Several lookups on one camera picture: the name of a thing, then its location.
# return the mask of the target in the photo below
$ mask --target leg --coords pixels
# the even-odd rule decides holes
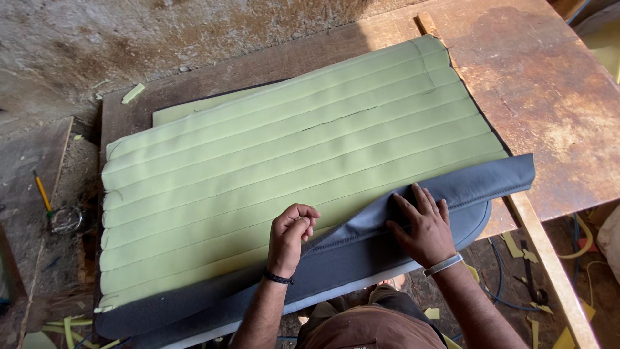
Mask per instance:
[[[405,283],[405,275],[399,275],[390,280],[385,280],[377,286],[370,294],[368,304],[375,304],[385,309],[395,310],[400,313],[415,317],[426,322],[437,333],[441,341],[446,344],[441,332],[435,327],[430,319],[422,312],[420,307],[414,303],[408,294],[398,291]]]
[[[347,309],[348,305],[342,296],[318,303],[312,311],[310,318],[308,318],[308,322],[302,325],[299,329],[297,344],[299,345],[302,343],[310,331],[314,330],[318,325],[323,323],[323,321]]]

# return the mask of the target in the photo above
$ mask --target man's left hand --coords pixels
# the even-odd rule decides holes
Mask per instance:
[[[281,278],[290,278],[301,256],[301,241],[313,234],[312,228],[321,214],[313,207],[292,204],[272,222],[267,270]]]

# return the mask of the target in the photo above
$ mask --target hand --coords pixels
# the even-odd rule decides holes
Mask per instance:
[[[269,238],[267,270],[282,278],[290,278],[301,255],[301,241],[308,241],[312,227],[321,214],[303,204],[292,204],[272,222]]]
[[[398,223],[391,220],[386,221],[386,227],[411,258],[429,269],[456,254],[450,232],[448,204],[441,200],[437,207],[426,188],[421,189],[417,183],[412,184],[411,188],[414,190],[418,209],[404,197],[393,194],[394,200],[411,222],[411,234],[405,233]]]

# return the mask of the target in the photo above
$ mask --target wooden board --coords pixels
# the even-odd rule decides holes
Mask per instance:
[[[573,290],[566,272],[560,264],[556,251],[553,249],[547,233],[545,233],[525,192],[512,194],[508,197],[514,208],[519,223],[528,234],[538,260],[551,281],[557,299],[566,315],[568,328],[579,349],[599,349],[598,342],[590,328],[588,319],[583,313],[579,299]]]
[[[513,153],[534,152],[541,220],[620,197],[620,89],[544,0],[430,0],[104,97],[102,149],[158,108],[300,75],[420,35],[428,12],[478,105]],[[481,237],[515,229],[502,199]]]
[[[15,281],[20,291],[11,300],[17,308],[0,319],[0,338],[16,339],[9,348],[18,344],[25,330],[22,318],[41,277],[37,265],[47,234],[46,209],[32,170],[37,170],[48,197],[53,197],[72,123],[73,117],[66,117],[0,139],[0,204],[6,207],[0,222],[22,283]]]

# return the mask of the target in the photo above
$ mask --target black strap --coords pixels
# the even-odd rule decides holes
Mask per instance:
[[[277,275],[271,274],[269,272],[269,270],[267,270],[267,268],[265,268],[263,270],[263,276],[266,277],[267,279],[271,280],[271,281],[276,282],[276,283],[285,284],[285,285],[288,285],[288,284],[294,285],[295,284],[295,281],[293,281],[293,278],[285,279],[285,278],[282,278],[281,276],[277,276]]]

